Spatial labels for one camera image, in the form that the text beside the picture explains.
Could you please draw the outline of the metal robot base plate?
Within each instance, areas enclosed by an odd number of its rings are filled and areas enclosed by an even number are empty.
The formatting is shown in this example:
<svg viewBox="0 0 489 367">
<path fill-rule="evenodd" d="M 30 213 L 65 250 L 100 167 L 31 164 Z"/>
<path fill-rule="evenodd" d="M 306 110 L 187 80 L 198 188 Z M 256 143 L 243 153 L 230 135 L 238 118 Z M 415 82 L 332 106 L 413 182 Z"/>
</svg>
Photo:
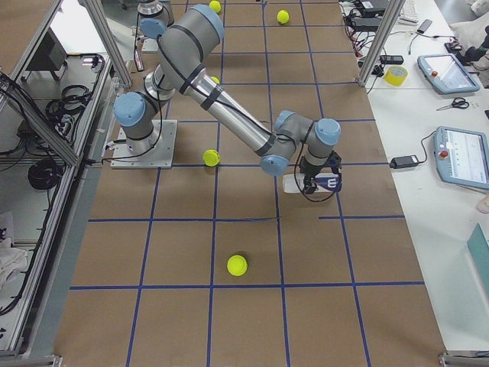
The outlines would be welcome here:
<svg viewBox="0 0 489 367">
<path fill-rule="evenodd" d="M 152 134 L 141 141 L 126 138 L 123 128 L 119 129 L 118 139 L 124 142 L 115 146 L 110 163 L 112 168 L 171 169 L 178 121 L 153 119 L 152 123 Z"/>
</svg>

